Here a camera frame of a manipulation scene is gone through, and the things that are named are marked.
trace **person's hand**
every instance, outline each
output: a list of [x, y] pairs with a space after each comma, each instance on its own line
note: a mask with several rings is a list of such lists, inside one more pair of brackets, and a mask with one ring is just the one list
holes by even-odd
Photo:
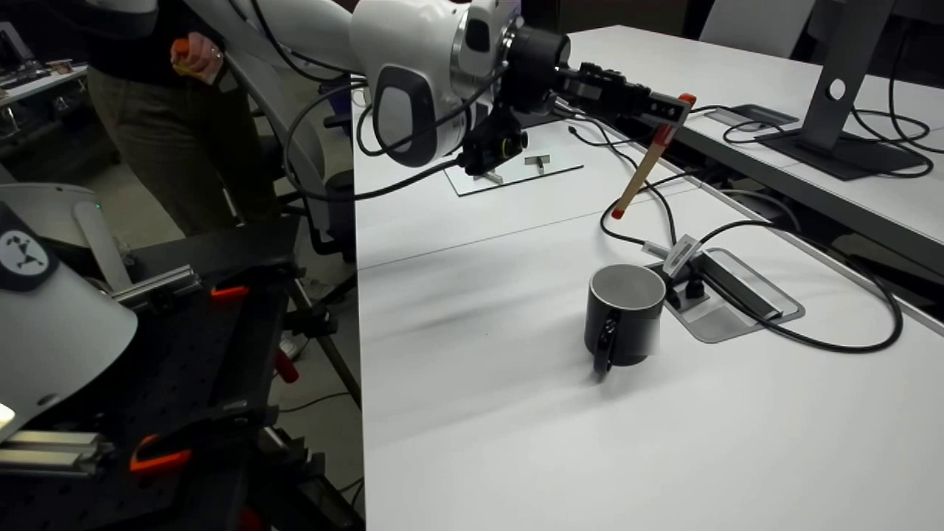
[[207, 37], [190, 32], [172, 45], [172, 66], [179, 78], [213, 85], [224, 68], [224, 53]]

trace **gray floor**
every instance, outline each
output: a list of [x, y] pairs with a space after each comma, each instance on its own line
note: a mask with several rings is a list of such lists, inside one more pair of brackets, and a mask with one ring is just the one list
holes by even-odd
[[[325, 144], [328, 175], [352, 168], [352, 143], [343, 134], [322, 131], [322, 144]], [[179, 240], [179, 231], [174, 228], [174, 221], [162, 214], [153, 196], [134, 177], [134, 172], [126, 172], [117, 159], [97, 158], [97, 162], [84, 162], [84, 172], [64, 172], [63, 165], [30, 168], [30, 181], [64, 181], [63, 175], [70, 175], [70, 183], [79, 183], [97, 191], [104, 214], [123, 247], [147, 247], [147, 246]], [[346, 267], [340, 258], [325, 259], [325, 258], [317, 258], [312, 250], [305, 250], [299, 259], [302, 259], [302, 270], [306, 273], [306, 286], [312, 295], [325, 293], [328, 286], [352, 276], [352, 267]], [[356, 295], [352, 295], [337, 311], [337, 320], [340, 320], [337, 346], [346, 354], [353, 376], [359, 376]], [[275, 385], [271, 405], [299, 407], [299, 405], [343, 392], [340, 379], [334, 376], [330, 364], [325, 360], [317, 343], [305, 349], [299, 360], [299, 371], [302, 371], [299, 385], [292, 386], [280, 382]], [[280, 424], [289, 433], [305, 438], [309, 453], [325, 453], [328, 479], [337, 488], [348, 488], [356, 479], [364, 479], [359, 411], [353, 407], [352, 398], [330, 398], [302, 413], [280, 417]]]

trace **floor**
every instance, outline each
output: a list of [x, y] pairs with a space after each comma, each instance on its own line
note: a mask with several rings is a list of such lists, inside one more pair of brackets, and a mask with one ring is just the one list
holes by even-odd
[[[325, 149], [325, 168], [328, 175], [352, 168], [352, 143], [340, 131], [320, 131], [322, 149]], [[56, 143], [56, 149], [44, 144], [35, 158], [35, 162], [22, 159], [11, 175], [17, 181], [44, 181], [44, 183], [78, 183], [97, 191], [104, 214], [123, 247], [147, 247], [160, 243], [179, 240], [179, 231], [174, 221], [162, 214], [162, 208], [153, 202], [153, 196], [134, 177], [129, 168], [123, 168], [113, 150], [109, 143], [97, 127], [70, 127], [64, 135], [69, 144], [79, 144], [79, 158], [56, 158], [64, 155], [64, 143]], [[309, 295], [320, 295], [330, 290], [334, 284], [346, 281], [352, 276], [352, 267], [346, 267], [340, 258], [317, 258], [312, 250], [305, 250], [299, 258], [302, 270], [306, 273]], [[356, 354], [356, 295], [352, 295], [337, 311], [340, 333], [337, 349], [348, 360], [352, 371], [359, 376], [359, 354]], [[317, 343], [305, 346], [299, 360], [302, 382], [286, 386], [275, 385], [271, 405], [280, 405], [283, 411], [305, 407], [299, 413], [283, 413], [280, 427], [286, 427], [292, 438], [305, 438], [309, 453], [325, 455], [328, 461], [328, 479], [337, 488], [352, 488], [364, 479], [364, 433], [359, 433], [359, 411], [352, 398], [328, 398], [343, 392], [343, 382], [334, 376], [328, 357]]]

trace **table surface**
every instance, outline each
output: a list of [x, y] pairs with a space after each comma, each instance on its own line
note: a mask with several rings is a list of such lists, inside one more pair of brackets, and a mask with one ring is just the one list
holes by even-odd
[[[578, 63], [598, 63], [625, 70], [628, 79], [647, 82], [666, 94], [699, 94], [699, 107], [738, 107], [761, 104], [794, 119], [805, 119], [809, 101], [820, 79], [820, 66], [790, 63], [777, 56], [761, 56], [734, 47], [718, 47], [705, 41], [688, 41], [674, 37], [657, 37], [632, 28], [609, 28], [592, 32], [578, 32], [573, 40]], [[868, 78], [858, 94], [861, 110], [889, 110], [889, 79]], [[914, 82], [898, 82], [898, 112], [914, 116], [933, 127], [926, 144], [944, 149], [944, 91]], [[870, 121], [879, 134], [895, 135], [889, 121]], [[725, 125], [705, 116], [693, 116], [688, 131], [696, 131], [718, 144], [722, 144]], [[851, 134], [868, 135], [855, 121], [846, 125]], [[898, 177], [868, 177], [855, 183], [842, 183], [812, 165], [783, 158], [764, 144], [725, 144], [747, 155], [764, 165], [786, 168], [797, 187], [812, 187], [853, 203], [858, 209], [876, 214], [902, 231], [920, 234], [929, 243], [941, 243], [944, 224], [944, 158], [933, 158], [938, 168], [923, 181]]]
[[78, 66], [70, 75], [54, 70], [54, 75], [41, 78], [41, 79], [14, 85], [14, 90], [10, 90], [10, 91], [0, 91], [0, 107], [11, 107], [11, 104], [17, 104], [17, 101], [27, 101], [27, 99], [35, 99], [35, 94], [41, 94], [41, 91], [47, 91], [47, 90], [56, 90], [56, 85], [84, 79], [86, 70], [88, 70], [86, 66]]
[[[895, 351], [836, 357], [769, 333], [703, 346], [663, 314], [653, 360], [598, 386], [587, 281], [653, 258], [595, 231], [625, 168], [560, 125], [539, 138], [584, 172], [471, 199], [435, 177], [356, 208], [373, 531], [944, 525], [938, 324], [912, 314]], [[356, 188], [410, 175], [353, 165]], [[744, 218], [690, 181], [663, 196], [690, 236]], [[666, 243], [653, 199], [617, 231]], [[715, 247], [805, 305], [794, 332], [889, 336], [879, 299], [802, 243], [755, 228]]]

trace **black mug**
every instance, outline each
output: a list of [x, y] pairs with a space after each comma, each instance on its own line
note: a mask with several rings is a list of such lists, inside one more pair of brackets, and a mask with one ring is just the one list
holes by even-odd
[[666, 293], [666, 281], [640, 267], [609, 267], [592, 276], [584, 346], [595, 376], [650, 357]]

